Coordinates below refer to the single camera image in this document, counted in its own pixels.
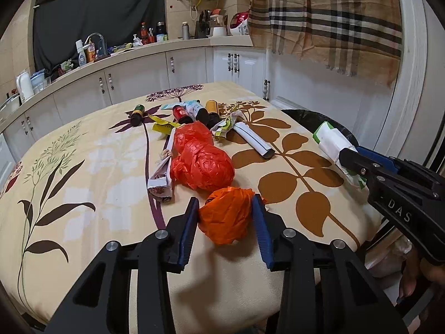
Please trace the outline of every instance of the countertop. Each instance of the countertop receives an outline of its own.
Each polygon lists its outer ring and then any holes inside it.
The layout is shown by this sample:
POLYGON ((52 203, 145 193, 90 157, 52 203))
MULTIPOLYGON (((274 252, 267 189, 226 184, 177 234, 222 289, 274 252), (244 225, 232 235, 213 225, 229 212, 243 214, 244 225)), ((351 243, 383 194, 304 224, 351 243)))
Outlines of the countertop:
POLYGON ((21 114, 26 112, 29 108, 37 104, 39 101, 45 99, 56 90, 63 88, 64 86, 86 77, 89 74, 93 74, 99 70, 108 68, 110 66, 123 63, 132 59, 146 57, 153 54, 159 54, 166 51, 189 49, 189 48, 205 48, 206 46, 249 46, 252 47, 252 40, 248 35, 240 36, 222 36, 217 38, 208 39, 191 39, 191 40, 169 40, 162 43, 153 43, 145 46, 139 46, 132 50, 117 54, 113 57, 109 57, 95 63, 88 63, 82 67, 72 70, 71 72, 61 76, 41 92, 37 93, 27 101, 25 101, 20 108, 14 113, 8 116, 0 124, 0 133, 3 132, 12 122, 17 119, 21 114))

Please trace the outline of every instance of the red plastic bag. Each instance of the red plastic bag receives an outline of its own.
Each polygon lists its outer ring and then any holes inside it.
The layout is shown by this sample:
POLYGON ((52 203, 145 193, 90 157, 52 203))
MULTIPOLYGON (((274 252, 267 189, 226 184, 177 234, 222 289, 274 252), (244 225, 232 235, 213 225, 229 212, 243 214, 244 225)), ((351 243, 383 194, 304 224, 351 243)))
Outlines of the red plastic bag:
POLYGON ((230 186, 235 170, 222 149, 192 139, 185 144, 181 155, 172 160, 170 175, 193 190, 199 187, 213 192, 230 186))
POLYGON ((200 121, 195 121, 177 128, 174 133, 173 147, 181 154, 186 143, 192 139, 213 145, 213 136, 210 130, 200 121))
POLYGON ((227 187, 213 192, 199 209, 199 228, 215 244, 231 244, 247 233, 255 192, 227 187))

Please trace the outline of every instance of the finger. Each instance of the finger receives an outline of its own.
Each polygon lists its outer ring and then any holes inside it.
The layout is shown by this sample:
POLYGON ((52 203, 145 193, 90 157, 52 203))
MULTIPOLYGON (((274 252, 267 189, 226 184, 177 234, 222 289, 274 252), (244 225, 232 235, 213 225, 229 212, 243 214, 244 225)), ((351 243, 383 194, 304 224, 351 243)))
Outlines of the finger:
POLYGON ((413 247, 406 258, 405 269, 399 284, 399 298, 405 298, 414 292, 417 277, 420 275, 420 258, 417 250, 413 247))
POLYGON ((431 265, 426 259, 420 262, 422 274, 430 281, 445 286, 445 267, 431 265))

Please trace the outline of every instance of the white door frame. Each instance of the white door frame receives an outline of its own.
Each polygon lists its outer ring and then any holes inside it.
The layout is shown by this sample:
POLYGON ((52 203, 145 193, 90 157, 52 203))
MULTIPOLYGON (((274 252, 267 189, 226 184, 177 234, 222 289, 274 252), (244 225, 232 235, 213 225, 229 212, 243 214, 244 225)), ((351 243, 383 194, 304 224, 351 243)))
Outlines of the white door frame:
POLYGON ((417 112, 426 70, 427 30, 422 0, 400 0, 403 51, 388 116, 375 151, 397 157, 417 112))

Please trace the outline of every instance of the green plant pattern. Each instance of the green plant pattern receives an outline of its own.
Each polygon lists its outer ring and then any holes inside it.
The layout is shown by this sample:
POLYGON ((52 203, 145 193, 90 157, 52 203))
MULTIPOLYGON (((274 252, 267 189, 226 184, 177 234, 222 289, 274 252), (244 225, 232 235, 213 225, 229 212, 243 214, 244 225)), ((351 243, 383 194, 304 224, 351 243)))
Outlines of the green plant pattern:
POLYGON ((30 307, 28 300, 26 299, 26 293, 24 289, 24 255, 26 252, 41 254, 52 250, 60 250, 68 262, 68 254, 65 249, 58 243, 50 240, 41 240, 29 244, 32 233, 36 226, 46 226, 58 218, 63 217, 68 212, 72 211, 78 206, 86 206, 96 211, 95 206, 91 202, 83 203, 66 203, 59 207, 56 207, 46 215, 44 213, 44 207, 46 202, 54 197, 57 192, 64 186, 67 180, 81 167, 84 161, 71 167, 65 174, 64 170, 68 168, 73 155, 76 151, 76 144, 80 137, 86 133, 79 133, 81 127, 81 121, 69 128, 63 135, 57 138, 52 144, 46 148, 40 156, 34 161, 31 172, 26 174, 24 184, 30 182, 33 185, 30 200, 22 199, 18 204, 23 204, 23 210, 25 214, 24 226, 23 226, 23 238, 21 248, 21 265, 19 273, 17 275, 17 292, 20 301, 32 311, 36 316, 37 313, 30 307), (52 188, 53 180, 56 175, 63 175, 59 182, 52 188), (39 202, 34 202, 37 193, 37 186, 41 181, 48 177, 46 185, 42 191, 42 195, 39 202))

